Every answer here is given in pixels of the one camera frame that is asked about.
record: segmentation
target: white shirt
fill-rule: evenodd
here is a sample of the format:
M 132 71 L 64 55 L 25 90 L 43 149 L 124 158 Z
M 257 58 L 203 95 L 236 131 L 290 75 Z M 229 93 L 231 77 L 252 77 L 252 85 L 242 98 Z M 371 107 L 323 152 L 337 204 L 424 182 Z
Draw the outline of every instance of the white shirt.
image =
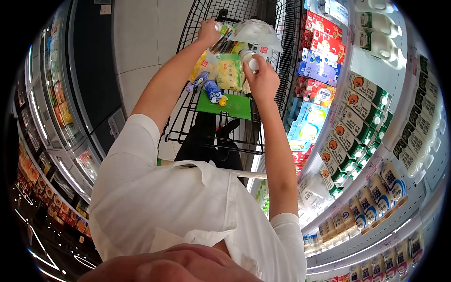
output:
M 102 260 L 224 239 L 233 261 L 258 278 L 305 281 L 296 215 L 269 222 L 234 174 L 206 162 L 157 166 L 159 139 L 149 117 L 132 115 L 100 166 L 89 226 Z

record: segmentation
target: white floor tile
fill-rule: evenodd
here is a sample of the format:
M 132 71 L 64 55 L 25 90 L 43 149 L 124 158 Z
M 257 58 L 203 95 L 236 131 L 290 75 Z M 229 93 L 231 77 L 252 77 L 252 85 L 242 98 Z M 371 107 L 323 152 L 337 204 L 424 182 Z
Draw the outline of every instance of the white floor tile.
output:
M 161 140 L 158 146 L 158 158 L 173 161 L 175 159 L 174 146 L 172 141 L 165 142 Z
M 157 0 L 116 0 L 113 13 L 117 73 L 158 65 Z
M 158 1 L 159 64 L 164 64 L 175 55 L 192 5 L 191 0 Z
M 158 70 L 158 65 L 155 65 L 118 75 L 127 116 L 130 115 L 144 88 Z

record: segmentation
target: green cart flap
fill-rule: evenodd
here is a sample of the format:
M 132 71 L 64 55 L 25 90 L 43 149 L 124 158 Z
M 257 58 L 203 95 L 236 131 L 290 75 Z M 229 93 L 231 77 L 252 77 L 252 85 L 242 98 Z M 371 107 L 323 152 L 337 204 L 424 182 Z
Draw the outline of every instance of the green cart flap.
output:
M 199 102 L 196 111 L 203 111 L 207 113 L 219 115 L 222 111 L 229 113 L 230 117 L 251 120 L 251 102 L 252 98 L 242 97 L 237 95 L 225 94 L 227 96 L 227 103 L 225 106 L 220 106 L 210 102 L 207 92 L 202 89 L 200 92 Z

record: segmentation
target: white plastic bag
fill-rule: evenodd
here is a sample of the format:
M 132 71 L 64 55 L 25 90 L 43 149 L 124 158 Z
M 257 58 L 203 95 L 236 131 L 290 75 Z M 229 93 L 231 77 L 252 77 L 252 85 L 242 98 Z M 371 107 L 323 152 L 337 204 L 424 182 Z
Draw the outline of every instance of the white plastic bag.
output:
M 279 52 L 283 51 L 276 31 L 264 21 L 259 19 L 247 19 L 239 22 L 235 29 L 236 35 L 230 36 L 230 40 L 259 44 Z

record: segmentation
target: person's hand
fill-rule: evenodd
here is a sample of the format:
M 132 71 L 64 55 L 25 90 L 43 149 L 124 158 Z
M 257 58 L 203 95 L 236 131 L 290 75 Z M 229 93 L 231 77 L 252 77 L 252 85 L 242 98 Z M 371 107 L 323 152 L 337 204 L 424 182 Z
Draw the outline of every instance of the person's hand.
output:
M 200 22 L 198 41 L 202 42 L 206 48 L 218 42 L 221 34 L 215 29 L 215 20 L 210 18 L 208 21 Z
M 274 96 L 279 88 L 280 80 L 270 62 L 257 54 L 252 55 L 257 60 L 258 71 L 256 74 L 249 68 L 247 62 L 243 63 L 244 74 L 249 81 L 252 97 L 258 105 L 274 102 Z

